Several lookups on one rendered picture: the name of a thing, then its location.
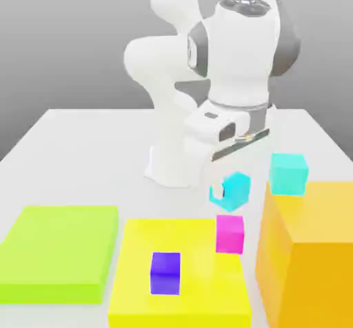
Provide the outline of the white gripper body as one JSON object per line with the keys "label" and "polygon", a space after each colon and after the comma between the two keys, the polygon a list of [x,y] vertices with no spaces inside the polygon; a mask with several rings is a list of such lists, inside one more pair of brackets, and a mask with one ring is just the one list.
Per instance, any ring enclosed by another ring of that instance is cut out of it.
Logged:
{"label": "white gripper body", "polygon": [[251,141],[237,143],[224,152],[219,152],[210,163],[210,178],[225,178],[235,172],[248,176],[267,174],[272,153],[272,133],[262,131]]}

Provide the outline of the small cyan cube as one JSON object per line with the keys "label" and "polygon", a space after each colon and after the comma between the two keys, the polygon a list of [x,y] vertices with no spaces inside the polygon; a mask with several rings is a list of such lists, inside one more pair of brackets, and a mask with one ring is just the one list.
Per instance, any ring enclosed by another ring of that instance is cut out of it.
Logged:
{"label": "small cyan cube", "polygon": [[223,179],[221,198],[214,195],[210,187],[209,200],[227,212],[233,212],[249,201],[251,178],[241,172],[235,172]]}
{"label": "small cyan cube", "polygon": [[302,154],[273,153],[269,182],[271,193],[283,196],[303,196],[309,167]]}

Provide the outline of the small magenta cube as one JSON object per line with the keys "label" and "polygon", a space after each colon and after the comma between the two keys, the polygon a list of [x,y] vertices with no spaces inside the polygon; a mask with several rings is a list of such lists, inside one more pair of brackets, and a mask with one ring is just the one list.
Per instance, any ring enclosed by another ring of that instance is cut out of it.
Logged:
{"label": "small magenta cube", "polygon": [[216,216],[216,253],[242,254],[245,228],[242,216]]}

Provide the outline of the small purple cube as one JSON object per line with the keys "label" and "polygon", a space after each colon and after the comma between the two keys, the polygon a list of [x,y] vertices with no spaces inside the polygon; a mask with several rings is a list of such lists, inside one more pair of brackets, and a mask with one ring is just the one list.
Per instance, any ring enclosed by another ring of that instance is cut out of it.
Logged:
{"label": "small purple cube", "polygon": [[180,284],[181,253],[153,252],[150,266],[150,293],[178,296]]}

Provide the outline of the large yellow box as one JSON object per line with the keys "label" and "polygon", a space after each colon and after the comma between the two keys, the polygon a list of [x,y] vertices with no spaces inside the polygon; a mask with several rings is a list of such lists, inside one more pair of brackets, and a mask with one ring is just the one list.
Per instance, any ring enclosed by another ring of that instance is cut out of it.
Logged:
{"label": "large yellow box", "polygon": [[[215,251],[213,218],[125,222],[108,309],[109,328],[250,328],[241,259]],[[180,293],[152,295],[153,252],[181,255]]]}

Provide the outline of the large orange box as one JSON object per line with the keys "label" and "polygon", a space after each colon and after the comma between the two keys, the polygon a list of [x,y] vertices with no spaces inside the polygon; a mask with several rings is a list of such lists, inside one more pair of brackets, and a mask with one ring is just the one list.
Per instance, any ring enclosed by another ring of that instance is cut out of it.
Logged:
{"label": "large orange box", "polygon": [[353,182],[267,189],[255,272],[270,328],[353,328]]}

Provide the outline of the large lime green box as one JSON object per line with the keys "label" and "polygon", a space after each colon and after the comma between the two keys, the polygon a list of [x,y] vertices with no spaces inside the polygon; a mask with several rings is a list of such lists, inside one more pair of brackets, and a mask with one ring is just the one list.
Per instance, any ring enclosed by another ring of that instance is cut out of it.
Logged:
{"label": "large lime green box", "polygon": [[28,206],[0,244],[0,304],[100,304],[116,206]]}

